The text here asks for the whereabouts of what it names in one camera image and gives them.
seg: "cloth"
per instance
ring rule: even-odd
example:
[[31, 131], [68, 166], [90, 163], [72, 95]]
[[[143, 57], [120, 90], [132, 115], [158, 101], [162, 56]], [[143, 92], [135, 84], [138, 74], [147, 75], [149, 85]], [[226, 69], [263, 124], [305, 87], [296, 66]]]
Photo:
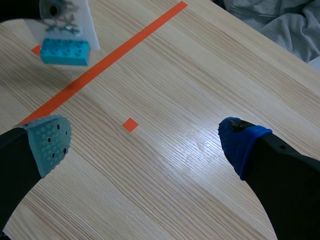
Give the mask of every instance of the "cloth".
[[214, 0], [306, 63], [320, 56], [320, 0]]

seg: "orange tape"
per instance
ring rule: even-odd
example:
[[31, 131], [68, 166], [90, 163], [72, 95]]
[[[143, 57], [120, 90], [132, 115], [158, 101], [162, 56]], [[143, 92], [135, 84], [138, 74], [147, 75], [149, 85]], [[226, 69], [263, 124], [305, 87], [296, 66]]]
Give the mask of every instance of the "orange tape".
[[136, 123], [131, 117], [122, 124], [122, 127], [127, 130], [129, 133], [131, 133], [133, 130], [135, 130], [136, 127], [138, 127], [138, 123]]
[[32, 50], [31, 50], [31, 52], [33, 52], [35, 55], [40, 55], [40, 49], [41, 49], [41, 47], [38, 45], [38, 46], [35, 46]]
[[185, 2], [179, 2], [165, 14], [163, 14], [154, 22], [152, 22], [150, 25], [142, 29], [136, 35], [131, 37], [128, 41], [116, 48], [108, 56], [106, 56], [104, 59], [102, 59], [92, 68], [90, 68], [88, 72], [82, 74], [79, 78], [74, 80], [60, 92], [54, 95], [49, 101], [47, 101], [45, 104], [43, 104], [33, 113], [31, 113], [28, 117], [26, 117], [23, 121], [21, 121], [20, 124], [51, 114], [54, 110], [60, 107], [68, 99], [70, 99], [76, 92], [78, 92], [85, 85], [90, 83], [95, 77], [97, 77], [104, 70], [110, 67], [113, 63], [115, 63], [118, 59], [120, 59], [123, 55], [125, 55], [127, 52], [129, 52], [131, 49], [133, 49], [135, 46], [141, 43], [154, 31], [156, 31], [167, 21], [173, 18], [176, 14], [182, 11], [186, 6], [187, 4]]

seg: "light blue gripper pad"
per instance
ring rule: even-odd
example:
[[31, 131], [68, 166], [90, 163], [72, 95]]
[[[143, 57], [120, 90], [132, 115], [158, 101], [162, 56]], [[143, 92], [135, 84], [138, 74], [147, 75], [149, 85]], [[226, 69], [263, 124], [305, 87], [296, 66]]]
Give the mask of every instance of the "light blue gripper pad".
[[68, 119], [64, 116], [40, 117], [17, 125], [15, 128], [26, 130], [29, 146], [42, 178], [45, 178], [68, 153], [71, 127]]

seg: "blue lego brick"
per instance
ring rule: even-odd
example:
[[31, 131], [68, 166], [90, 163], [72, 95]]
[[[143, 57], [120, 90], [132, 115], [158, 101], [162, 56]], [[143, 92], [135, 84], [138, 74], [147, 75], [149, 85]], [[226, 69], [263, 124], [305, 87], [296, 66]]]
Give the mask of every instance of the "blue lego brick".
[[90, 47], [87, 41], [46, 38], [40, 49], [45, 64], [88, 66]]

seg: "wooden table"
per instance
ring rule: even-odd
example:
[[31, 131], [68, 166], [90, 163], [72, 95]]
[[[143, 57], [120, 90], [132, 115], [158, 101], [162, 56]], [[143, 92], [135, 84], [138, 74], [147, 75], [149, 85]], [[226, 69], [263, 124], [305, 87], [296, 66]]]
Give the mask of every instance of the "wooden table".
[[[71, 122], [71, 148], [12, 215], [12, 240], [275, 239], [218, 124], [240, 117], [320, 159], [320, 74], [209, 0], [185, 2], [54, 111]], [[177, 3], [91, 0], [93, 64]], [[4, 133], [80, 73], [43, 65], [22, 21], [0, 25], [0, 44]]]

